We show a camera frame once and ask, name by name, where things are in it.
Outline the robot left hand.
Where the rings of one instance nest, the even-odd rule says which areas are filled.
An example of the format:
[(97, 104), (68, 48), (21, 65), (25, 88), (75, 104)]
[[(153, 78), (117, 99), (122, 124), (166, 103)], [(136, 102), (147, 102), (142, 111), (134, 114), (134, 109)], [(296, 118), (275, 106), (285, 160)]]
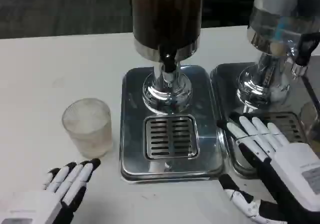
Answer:
[(40, 189), (18, 192), (0, 214), (2, 224), (70, 224), (87, 191), (99, 158), (70, 162), (46, 174)]

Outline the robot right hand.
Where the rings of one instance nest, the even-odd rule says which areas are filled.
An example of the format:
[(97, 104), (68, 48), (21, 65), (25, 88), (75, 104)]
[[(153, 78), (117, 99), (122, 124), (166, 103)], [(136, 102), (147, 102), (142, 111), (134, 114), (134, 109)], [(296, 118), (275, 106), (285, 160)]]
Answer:
[(251, 113), (234, 112), (217, 126), (233, 138), (275, 200), (255, 198), (229, 174), (220, 175), (229, 201), (244, 216), (257, 224), (320, 222), (320, 159), (309, 144), (290, 142), (273, 121)]

